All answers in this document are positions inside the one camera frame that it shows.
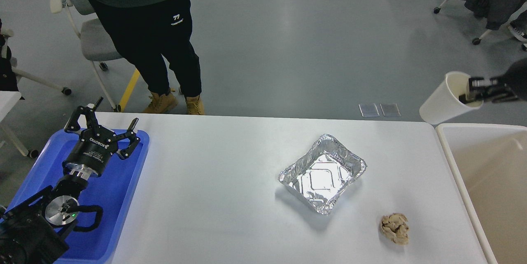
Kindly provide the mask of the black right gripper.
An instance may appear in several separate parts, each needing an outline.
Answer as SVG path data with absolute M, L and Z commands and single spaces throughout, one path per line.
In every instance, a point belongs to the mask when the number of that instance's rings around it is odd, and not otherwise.
M 506 103 L 527 100 L 527 58 L 512 63 L 502 76 L 489 80 L 484 77 L 469 77 L 467 89 L 459 95 L 459 101 L 470 104 L 477 101 L 484 103 Z

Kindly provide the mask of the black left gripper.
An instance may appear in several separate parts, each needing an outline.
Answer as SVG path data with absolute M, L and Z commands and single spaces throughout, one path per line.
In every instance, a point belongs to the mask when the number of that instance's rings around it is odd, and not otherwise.
M 140 138 L 134 131 L 139 118 L 134 118 L 126 132 L 117 134 L 115 131 L 100 127 L 96 118 L 96 110 L 103 97 L 100 97 L 93 108 L 78 106 L 71 114 L 65 125 L 65 132 L 80 134 L 79 141 L 73 147 L 71 153 L 63 161 L 63 173 L 69 174 L 73 170 L 79 171 L 81 168 L 90 170 L 90 177 L 101 177 L 113 154 L 117 154 L 121 160 L 128 159 L 137 145 Z M 81 132 L 79 118 L 83 115 L 87 124 L 87 129 Z M 119 141 L 128 139 L 129 144 L 126 148 L 118 148 Z

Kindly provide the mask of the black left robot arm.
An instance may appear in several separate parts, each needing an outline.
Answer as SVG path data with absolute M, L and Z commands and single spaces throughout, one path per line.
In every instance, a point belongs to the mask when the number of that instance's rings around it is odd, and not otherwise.
M 120 134 L 99 124 L 96 110 L 102 101 L 77 107 L 66 123 L 64 132 L 78 140 L 61 163 L 58 183 L 2 214 L 2 264 L 52 264 L 70 248 L 66 239 L 71 233 L 88 233 L 100 226 L 103 206 L 81 204 L 81 194 L 90 178 L 102 176 L 111 157 L 130 158 L 141 140 L 135 131 L 137 118 Z

